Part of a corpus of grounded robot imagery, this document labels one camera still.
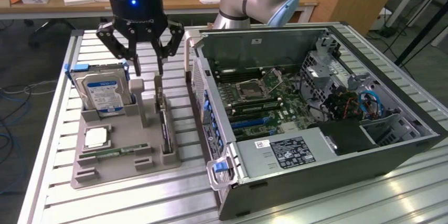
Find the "open computer tower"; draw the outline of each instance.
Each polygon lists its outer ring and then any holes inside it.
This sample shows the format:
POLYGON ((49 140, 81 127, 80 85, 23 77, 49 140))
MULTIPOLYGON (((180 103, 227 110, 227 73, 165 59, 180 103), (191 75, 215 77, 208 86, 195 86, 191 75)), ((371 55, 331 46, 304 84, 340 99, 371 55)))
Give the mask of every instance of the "open computer tower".
POLYGON ((196 33, 187 81, 221 220, 381 176, 447 136, 333 25, 196 33))

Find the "blue latch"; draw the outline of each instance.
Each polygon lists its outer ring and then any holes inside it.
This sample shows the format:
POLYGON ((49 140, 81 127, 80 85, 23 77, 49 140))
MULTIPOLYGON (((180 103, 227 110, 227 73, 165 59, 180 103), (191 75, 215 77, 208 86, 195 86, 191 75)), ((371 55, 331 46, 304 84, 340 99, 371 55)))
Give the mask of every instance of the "blue latch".
POLYGON ((215 173, 221 173, 225 172, 229 169, 228 165, 225 162, 216 163, 213 165, 213 171, 215 173))
POLYGON ((73 66, 73 71, 75 72, 87 71, 87 70, 89 70, 89 67, 91 66, 88 64, 76 64, 73 66))
POLYGON ((73 82, 73 80, 72 80, 72 76, 71 76, 71 66, 69 66, 68 63, 64 64, 64 70, 65 70, 65 75, 67 75, 68 79, 69 79, 71 82, 72 82, 72 85, 75 85, 75 82, 73 82))

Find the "green circuit board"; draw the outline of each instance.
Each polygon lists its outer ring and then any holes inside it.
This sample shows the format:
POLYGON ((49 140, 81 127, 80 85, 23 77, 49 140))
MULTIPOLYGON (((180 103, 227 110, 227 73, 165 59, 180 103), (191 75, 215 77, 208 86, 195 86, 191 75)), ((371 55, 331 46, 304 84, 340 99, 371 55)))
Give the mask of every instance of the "green circuit board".
POLYGON ((307 102, 292 85, 293 75, 269 71, 259 80, 217 83, 224 106, 236 105, 232 106, 233 110, 228 109, 231 125, 235 122, 244 123, 265 119, 263 125, 233 129, 237 140, 303 130, 316 122, 307 102))

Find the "aluminum table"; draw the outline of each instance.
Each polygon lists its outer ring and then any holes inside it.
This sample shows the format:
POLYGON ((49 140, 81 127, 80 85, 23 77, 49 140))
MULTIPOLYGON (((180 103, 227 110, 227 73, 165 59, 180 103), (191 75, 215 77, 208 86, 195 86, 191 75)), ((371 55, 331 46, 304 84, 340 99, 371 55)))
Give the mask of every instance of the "aluminum table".
MULTIPOLYGON (((337 25, 337 29, 448 129, 447 108, 351 27, 337 25)), ((381 177, 219 221, 184 82, 183 50, 169 57, 163 76, 164 93, 173 106, 181 167, 93 188, 71 188, 81 100, 61 69, 19 223, 448 223, 448 140, 381 177)), ((139 44, 137 53, 148 98, 155 92, 156 55, 149 44, 139 44)), ((341 52, 341 60, 355 73, 365 71, 348 52, 341 52)), ((73 31, 65 63, 116 61, 95 31, 73 31)))

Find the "blue hard drive label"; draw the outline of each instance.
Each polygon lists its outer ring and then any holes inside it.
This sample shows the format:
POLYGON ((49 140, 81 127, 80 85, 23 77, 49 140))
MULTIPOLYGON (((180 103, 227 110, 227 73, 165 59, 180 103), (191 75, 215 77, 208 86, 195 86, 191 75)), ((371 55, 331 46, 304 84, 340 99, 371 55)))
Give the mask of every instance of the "blue hard drive label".
POLYGON ((271 148, 283 169, 316 162, 315 156, 300 136, 271 142, 271 148))
POLYGON ((87 87, 96 110, 115 112, 123 109, 121 95, 116 92, 119 88, 116 81, 91 82, 87 87))

